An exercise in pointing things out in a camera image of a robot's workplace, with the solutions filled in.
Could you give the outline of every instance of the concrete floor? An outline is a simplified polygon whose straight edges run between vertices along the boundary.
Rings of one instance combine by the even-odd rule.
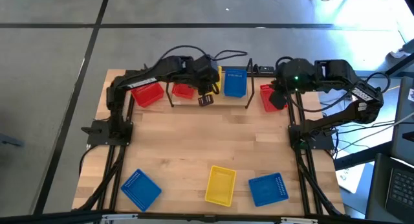
[[[94,23],[101,2],[0,0],[0,23]],[[273,65],[280,56],[341,58],[354,69],[385,71],[398,62],[387,53],[403,44],[387,0],[109,0],[103,23],[329,23],[339,29],[99,30],[45,212],[71,209],[87,139],[80,128],[91,124],[108,69],[141,69],[166,49],[190,44],[211,54],[246,50],[261,65]],[[23,148],[1,146],[0,204],[6,205],[0,205],[0,216],[31,212],[91,32],[0,28],[0,132],[26,142]],[[196,56],[192,50],[176,53]],[[244,65],[247,59],[222,64]],[[395,97],[391,92],[398,91],[387,94],[390,104]],[[390,107],[382,111],[384,120],[393,119],[395,110]]]

